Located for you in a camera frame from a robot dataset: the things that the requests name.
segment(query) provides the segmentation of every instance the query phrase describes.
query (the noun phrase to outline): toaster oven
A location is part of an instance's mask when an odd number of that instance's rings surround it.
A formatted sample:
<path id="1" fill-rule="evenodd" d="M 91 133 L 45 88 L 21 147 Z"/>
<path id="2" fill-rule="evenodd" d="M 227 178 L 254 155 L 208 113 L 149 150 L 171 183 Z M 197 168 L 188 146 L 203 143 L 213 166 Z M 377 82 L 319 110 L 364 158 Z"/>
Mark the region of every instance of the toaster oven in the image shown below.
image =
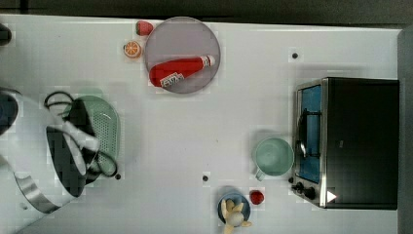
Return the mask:
<path id="1" fill-rule="evenodd" d="M 296 90 L 294 193 L 328 209 L 395 210 L 397 80 L 324 78 Z"/>

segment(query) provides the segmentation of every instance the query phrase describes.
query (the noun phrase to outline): green colander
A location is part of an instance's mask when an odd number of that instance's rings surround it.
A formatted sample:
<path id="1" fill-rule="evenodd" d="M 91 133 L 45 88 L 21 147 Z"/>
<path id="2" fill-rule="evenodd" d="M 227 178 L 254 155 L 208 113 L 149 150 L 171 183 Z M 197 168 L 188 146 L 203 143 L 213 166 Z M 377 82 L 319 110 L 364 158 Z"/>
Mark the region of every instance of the green colander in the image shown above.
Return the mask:
<path id="1" fill-rule="evenodd" d="M 120 144 L 120 121 L 116 110 L 104 99 L 95 96 L 79 97 L 85 104 L 95 136 L 100 140 L 100 151 L 88 168 L 88 179 L 95 180 L 102 171 L 111 174 L 116 170 Z"/>

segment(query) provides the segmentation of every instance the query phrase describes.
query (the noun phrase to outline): oven knob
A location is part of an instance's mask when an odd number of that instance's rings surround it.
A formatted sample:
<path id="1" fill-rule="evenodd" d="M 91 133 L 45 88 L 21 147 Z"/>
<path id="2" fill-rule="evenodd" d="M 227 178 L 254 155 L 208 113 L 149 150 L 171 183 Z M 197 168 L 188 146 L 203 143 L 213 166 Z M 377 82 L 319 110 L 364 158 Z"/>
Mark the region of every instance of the oven knob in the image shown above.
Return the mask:
<path id="1" fill-rule="evenodd" d="M 297 184 L 292 185 L 291 188 L 301 194 L 303 193 L 304 185 L 301 182 L 297 182 Z"/>
<path id="2" fill-rule="evenodd" d="M 310 200 L 315 199 L 316 189 L 314 189 L 314 187 L 309 187 L 309 188 L 304 189 L 304 196 L 306 196 Z"/>

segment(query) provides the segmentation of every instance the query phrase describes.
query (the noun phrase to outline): white bottle cap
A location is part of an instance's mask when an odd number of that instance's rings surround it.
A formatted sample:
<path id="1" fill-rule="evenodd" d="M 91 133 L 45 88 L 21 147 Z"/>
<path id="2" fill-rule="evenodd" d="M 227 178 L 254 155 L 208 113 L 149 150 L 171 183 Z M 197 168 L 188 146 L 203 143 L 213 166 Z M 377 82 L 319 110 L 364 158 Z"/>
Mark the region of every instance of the white bottle cap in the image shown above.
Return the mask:
<path id="1" fill-rule="evenodd" d="M 215 58 L 213 56 L 207 56 L 209 59 L 209 66 L 214 66 L 215 65 Z"/>

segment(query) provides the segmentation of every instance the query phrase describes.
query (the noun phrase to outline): orange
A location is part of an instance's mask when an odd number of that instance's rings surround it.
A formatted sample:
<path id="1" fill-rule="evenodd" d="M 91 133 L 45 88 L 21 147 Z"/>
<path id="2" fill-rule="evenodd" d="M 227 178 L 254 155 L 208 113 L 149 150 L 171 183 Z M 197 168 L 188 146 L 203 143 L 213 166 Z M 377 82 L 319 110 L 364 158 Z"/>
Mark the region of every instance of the orange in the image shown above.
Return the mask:
<path id="1" fill-rule="evenodd" d="M 124 46 L 124 52 L 125 55 L 128 58 L 131 59 L 137 59 L 140 57 L 142 54 L 142 49 L 140 48 L 140 45 L 135 42 L 135 41 L 129 41 L 125 46 Z"/>

